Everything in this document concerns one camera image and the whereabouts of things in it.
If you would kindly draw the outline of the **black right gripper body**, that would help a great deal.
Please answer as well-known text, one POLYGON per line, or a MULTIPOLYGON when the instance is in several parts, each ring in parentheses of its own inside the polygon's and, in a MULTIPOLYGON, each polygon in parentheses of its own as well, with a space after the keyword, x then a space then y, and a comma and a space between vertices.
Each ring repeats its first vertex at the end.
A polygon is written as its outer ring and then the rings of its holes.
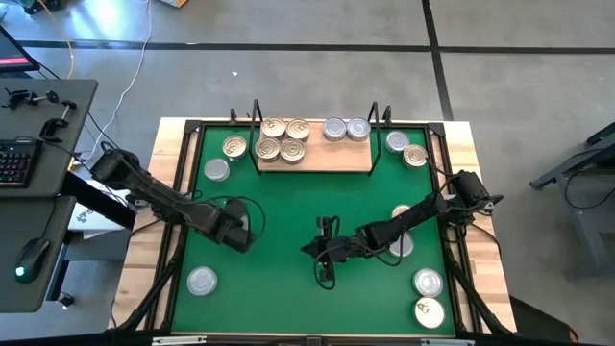
POLYGON ((370 259, 373 251, 361 235, 340 235, 333 239, 333 261, 346 262, 353 258, 370 259))

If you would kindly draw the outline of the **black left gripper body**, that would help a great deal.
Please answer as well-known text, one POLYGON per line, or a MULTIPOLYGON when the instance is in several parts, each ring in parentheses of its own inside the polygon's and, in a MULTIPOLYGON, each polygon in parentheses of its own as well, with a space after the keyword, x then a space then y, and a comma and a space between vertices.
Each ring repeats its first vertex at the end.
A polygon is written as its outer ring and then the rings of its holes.
POLYGON ((239 253, 246 253, 253 243, 248 209, 241 200, 227 200, 221 208, 209 238, 239 253))

